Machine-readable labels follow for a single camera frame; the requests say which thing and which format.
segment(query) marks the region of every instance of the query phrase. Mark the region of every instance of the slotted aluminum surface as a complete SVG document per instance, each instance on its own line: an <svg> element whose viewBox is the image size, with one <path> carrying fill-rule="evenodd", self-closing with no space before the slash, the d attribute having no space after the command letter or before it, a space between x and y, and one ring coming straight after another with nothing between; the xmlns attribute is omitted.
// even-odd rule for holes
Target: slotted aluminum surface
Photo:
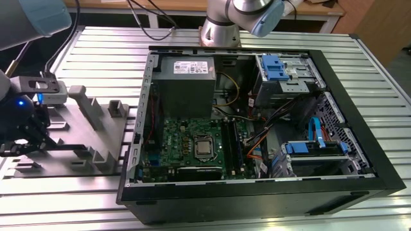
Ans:
<svg viewBox="0 0 411 231"><path fill-rule="evenodd" d="M148 29L154 36L166 29ZM241 34L243 47L321 49L359 108L395 169L411 186L411 110L395 82L371 59L361 42L347 35ZM132 106L124 142L132 138L143 69L150 45L198 46L199 31L180 29L158 42L135 28L86 27L55 64L66 85L86 85L100 103L122 99ZM411 227L411 189L371 199L347 210L315 217L233 220L200 224L144 226L116 205L119 177L11 179L0 181L0 227L14 229L110 230L407 230Z"/></svg>

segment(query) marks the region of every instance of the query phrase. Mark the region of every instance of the ram slot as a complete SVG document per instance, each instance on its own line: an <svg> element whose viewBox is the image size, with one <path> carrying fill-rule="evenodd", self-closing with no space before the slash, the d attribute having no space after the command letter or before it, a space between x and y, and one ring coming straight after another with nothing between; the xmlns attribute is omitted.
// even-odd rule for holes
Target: ram slot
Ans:
<svg viewBox="0 0 411 231"><path fill-rule="evenodd" d="M234 163L234 169L237 173L241 173L241 168L243 165L243 156L242 156L242 145L241 145L241 137L238 132L238 125L235 121L229 122L230 127L230 134L233 134L231 137L231 155L233 155L233 163Z"/></svg>
<svg viewBox="0 0 411 231"><path fill-rule="evenodd" d="M222 121L222 140L223 140L223 151L225 151L225 165L226 165L226 171L227 175L231 175L234 170L234 164L233 164L233 155L231 155L231 138L230 138L230 126L229 121Z"/></svg>
<svg viewBox="0 0 411 231"><path fill-rule="evenodd" d="M241 173L243 164L241 137L235 121L222 122L223 150L227 174Z"/></svg>

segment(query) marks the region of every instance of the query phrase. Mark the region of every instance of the power supply label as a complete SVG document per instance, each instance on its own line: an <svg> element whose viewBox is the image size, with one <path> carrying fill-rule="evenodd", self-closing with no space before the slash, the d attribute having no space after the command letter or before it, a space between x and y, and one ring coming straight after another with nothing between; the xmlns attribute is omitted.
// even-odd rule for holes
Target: power supply label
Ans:
<svg viewBox="0 0 411 231"><path fill-rule="evenodd" d="M209 74L207 62L175 62L175 74Z"/></svg>

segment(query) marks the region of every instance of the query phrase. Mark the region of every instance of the blue led light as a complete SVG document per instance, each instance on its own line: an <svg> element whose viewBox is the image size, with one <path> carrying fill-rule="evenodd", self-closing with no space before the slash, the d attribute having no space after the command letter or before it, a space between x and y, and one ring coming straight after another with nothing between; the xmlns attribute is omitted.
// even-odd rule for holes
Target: blue led light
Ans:
<svg viewBox="0 0 411 231"><path fill-rule="evenodd" d="M39 100L39 103L43 103L43 94L38 93L38 100Z"/></svg>

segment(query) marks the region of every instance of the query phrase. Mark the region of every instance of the motherboard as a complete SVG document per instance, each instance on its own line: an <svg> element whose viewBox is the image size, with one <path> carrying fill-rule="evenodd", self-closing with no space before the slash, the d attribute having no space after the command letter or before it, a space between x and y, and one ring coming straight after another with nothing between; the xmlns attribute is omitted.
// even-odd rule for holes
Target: motherboard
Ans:
<svg viewBox="0 0 411 231"><path fill-rule="evenodd" d="M146 182L171 181L179 171L183 177L199 177L199 171L219 180L249 179L253 167L243 159L243 139L249 137L245 120L166 119L162 151L150 153L144 168Z"/></svg>

